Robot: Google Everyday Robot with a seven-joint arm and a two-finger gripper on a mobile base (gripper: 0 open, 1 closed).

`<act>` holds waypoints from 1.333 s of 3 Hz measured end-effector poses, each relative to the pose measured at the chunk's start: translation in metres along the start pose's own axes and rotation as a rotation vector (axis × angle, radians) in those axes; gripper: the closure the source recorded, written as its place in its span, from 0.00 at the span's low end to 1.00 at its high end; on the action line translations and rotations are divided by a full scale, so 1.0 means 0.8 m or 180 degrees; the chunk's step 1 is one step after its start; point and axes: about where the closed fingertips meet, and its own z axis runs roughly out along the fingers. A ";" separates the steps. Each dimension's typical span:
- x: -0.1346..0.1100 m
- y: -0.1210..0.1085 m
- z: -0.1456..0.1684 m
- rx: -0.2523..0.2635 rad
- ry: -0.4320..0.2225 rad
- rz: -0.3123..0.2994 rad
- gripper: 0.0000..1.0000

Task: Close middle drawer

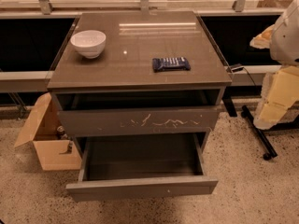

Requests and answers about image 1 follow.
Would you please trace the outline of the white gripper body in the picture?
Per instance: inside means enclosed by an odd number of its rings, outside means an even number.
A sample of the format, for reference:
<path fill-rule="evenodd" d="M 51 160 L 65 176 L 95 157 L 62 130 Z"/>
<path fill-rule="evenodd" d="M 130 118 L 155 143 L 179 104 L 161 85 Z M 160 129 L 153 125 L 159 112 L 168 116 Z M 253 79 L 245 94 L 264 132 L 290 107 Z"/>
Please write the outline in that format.
<path fill-rule="evenodd" d="M 264 113 L 284 113 L 299 100 L 299 67 L 282 66 L 263 80 Z"/>

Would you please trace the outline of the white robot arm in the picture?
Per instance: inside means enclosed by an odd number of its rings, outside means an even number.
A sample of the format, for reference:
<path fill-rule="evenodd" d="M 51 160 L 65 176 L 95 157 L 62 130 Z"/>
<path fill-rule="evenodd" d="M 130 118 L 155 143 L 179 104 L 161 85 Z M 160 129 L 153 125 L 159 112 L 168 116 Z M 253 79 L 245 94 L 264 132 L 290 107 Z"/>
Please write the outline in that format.
<path fill-rule="evenodd" d="M 268 130 L 299 101 L 299 0 L 293 0 L 277 21 L 249 44 L 268 48 L 270 57 L 281 64 L 276 73 L 265 75 L 253 120 L 258 129 Z"/>

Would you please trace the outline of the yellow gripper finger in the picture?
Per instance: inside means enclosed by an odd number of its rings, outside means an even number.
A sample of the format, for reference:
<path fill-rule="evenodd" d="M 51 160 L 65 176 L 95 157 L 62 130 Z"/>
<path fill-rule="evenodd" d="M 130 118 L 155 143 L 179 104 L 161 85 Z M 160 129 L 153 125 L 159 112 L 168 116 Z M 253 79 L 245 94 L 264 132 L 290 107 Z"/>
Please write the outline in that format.
<path fill-rule="evenodd" d="M 269 130 L 283 118 L 287 108 L 282 105 L 261 102 L 258 104 L 253 124 L 261 130 Z"/>

